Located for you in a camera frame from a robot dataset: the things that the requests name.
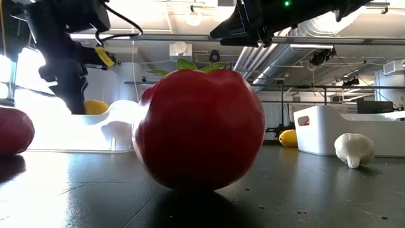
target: tomato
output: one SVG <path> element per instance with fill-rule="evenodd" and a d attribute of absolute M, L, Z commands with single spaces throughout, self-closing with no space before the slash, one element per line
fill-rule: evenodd
<path fill-rule="evenodd" d="M 34 139 L 30 117 L 16 108 L 0 107 L 0 156 L 24 152 Z"/>
<path fill-rule="evenodd" d="M 256 93 L 237 72 L 180 70 L 148 88 L 139 102 L 132 140 L 160 184 L 211 191 L 240 179 L 265 136 Z"/>

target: ceiling light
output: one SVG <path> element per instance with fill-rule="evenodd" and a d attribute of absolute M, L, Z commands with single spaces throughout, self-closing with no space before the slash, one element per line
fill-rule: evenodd
<path fill-rule="evenodd" d="M 318 45 L 318 44 L 290 44 L 292 48 L 310 48 L 310 49 L 332 49 L 333 45 Z"/>
<path fill-rule="evenodd" d="M 185 14 L 185 22 L 191 26 L 198 26 L 203 21 L 203 16 L 200 11 L 189 11 Z"/>

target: white garlic bulb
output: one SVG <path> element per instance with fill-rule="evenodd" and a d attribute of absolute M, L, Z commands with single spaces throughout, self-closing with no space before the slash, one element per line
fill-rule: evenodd
<path fill-rule="evenodd" d="M 374 160 L 374 142 L 361 134 L 342 134 L 335 141 L 336 155 L 349 168 L 358 168 Z"/>

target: computer monitor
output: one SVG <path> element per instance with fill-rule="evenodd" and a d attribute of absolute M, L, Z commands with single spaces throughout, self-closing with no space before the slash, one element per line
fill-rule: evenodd
<path fill-rule="evenodd" d="M 390 113 L 394 111 L 394 105 L 391 101 L 358 101 L 358 114 L 378 114 Z"/>

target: bin handle hole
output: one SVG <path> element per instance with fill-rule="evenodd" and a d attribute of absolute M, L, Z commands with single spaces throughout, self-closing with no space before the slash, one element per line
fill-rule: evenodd
<path fill-rule="evenodd" d="M 299 117 L 298 118 L 298 126 L 308 126 L 309 125 L 309 116 Z"/>

